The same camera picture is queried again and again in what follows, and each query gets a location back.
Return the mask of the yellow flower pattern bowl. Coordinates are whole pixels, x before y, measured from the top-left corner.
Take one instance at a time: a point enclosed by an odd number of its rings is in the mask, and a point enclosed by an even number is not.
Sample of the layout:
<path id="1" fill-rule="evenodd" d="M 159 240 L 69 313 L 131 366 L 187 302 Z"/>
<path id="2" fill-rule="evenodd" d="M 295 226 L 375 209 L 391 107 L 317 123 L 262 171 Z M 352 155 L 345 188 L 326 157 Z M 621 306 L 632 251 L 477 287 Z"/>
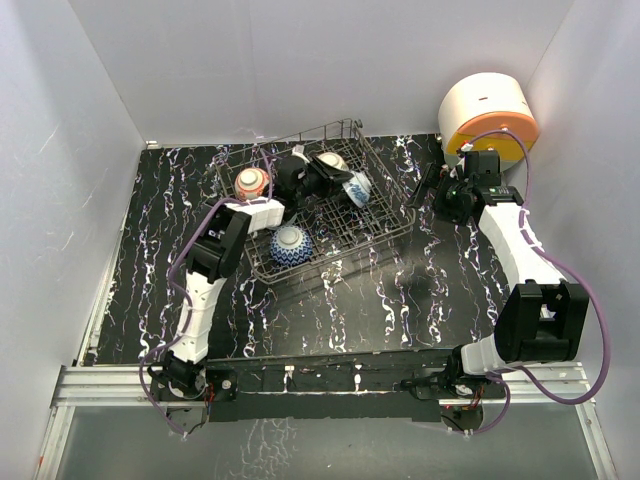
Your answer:
<path id="1" fill-rule="evenodd" d="M 349 167 L 341 155 L 335 152 L 323 152 L 315 156 L 315 160 L 321 170 L 328 175 L 336 175 L 340 172 L 348 172 Z"/>

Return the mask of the blue rose pattern bowl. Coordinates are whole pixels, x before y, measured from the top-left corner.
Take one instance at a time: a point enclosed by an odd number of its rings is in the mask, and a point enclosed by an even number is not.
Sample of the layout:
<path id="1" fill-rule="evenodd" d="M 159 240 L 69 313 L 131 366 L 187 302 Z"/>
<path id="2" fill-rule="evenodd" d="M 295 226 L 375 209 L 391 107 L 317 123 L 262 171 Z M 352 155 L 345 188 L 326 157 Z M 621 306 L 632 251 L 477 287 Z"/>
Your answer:
<path id="1" fill-rule="evenodd" d="M 369 202 L 372 184 L 369 177 L 358 171 L 352 172 L 352 178 L 342 184 L 347 197 L 358 207 L 363 208 Z"/>

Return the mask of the red diamond pattern bowl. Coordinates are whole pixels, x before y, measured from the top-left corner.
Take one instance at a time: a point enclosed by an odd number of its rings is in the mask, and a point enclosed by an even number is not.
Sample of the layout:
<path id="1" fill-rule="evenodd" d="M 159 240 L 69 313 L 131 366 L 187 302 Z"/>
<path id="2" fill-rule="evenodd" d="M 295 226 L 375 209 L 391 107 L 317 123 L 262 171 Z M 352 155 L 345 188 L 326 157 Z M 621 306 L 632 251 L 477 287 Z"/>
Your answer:
<path id="1" fill-rule="evenodd" d="M 280 266 L 295 267 L 307 262 L 313 253 L 309 234 L 297 226 L 277 229 L 271 239 L 270 254 Z"/>

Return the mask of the orange leaf pattern bowl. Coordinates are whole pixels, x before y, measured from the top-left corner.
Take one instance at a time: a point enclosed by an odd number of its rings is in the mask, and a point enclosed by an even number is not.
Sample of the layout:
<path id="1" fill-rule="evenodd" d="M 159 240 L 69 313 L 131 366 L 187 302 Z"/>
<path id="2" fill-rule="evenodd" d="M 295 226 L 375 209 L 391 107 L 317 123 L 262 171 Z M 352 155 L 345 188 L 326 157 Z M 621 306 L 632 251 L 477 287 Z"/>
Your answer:
<path id="1" fill-rule="evenodd" d="M 269 185 L 269 175 L 261 168 L 245 168 L 234 181 L 234 192 L 239 200 L 253 200 L 262 196 Z"/>

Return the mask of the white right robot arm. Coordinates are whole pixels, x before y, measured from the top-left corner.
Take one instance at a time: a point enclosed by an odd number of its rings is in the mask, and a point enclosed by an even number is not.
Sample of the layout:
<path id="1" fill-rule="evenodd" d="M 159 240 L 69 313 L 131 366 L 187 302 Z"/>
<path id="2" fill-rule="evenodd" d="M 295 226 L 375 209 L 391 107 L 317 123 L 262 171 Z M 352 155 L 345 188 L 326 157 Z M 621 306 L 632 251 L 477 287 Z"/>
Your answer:
<path id="1" fill-rule="evenodd" d="M 417 373 L 401 388 L 471 395 L 488 383 L 488 374 L 532 363 L 575 358 L 589 306 L 589 295 L 539 256 L 534 236 L 524 226 L 524 199 L 501 182 L 494 150 L 470 151 L 449 167 L 431 163 L 407 205 L 417 208 L 435 192 L 432 209 L 440 220 L 464 225 L 474 220 L 487 237 L 507 277 L 510 294 L 493 333 L 461 345 L 437 373 Z"/>

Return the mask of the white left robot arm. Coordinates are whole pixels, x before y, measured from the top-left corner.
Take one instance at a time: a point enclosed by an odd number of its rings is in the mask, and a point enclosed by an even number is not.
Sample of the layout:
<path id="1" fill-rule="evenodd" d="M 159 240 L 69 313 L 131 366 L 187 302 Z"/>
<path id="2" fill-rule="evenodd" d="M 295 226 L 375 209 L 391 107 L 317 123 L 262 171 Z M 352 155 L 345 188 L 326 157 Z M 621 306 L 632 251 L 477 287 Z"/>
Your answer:
<path id="1" fill-rule="evenodd" d="M 204 217 L 171 267 L 169 279 L 186 273 L 177 285 L 182 309 L 174 340 L 162 349 L 160 362 L 147 368 L 158 385 L 184 399 L 204 394 L 204 361 L 218 298 L 240 264 L 249 236 L 272 233 L 270 253 L 279 266 L 298 266 L 311 258 L 308 233 L 292 218 L 310 197 L 331 198 L 349 190 L 354 173 L 333 154 L 308 157 L 294 153 L 262 168 L 246 167 L 235 177 L 231 198 L 205 209 Z"/>

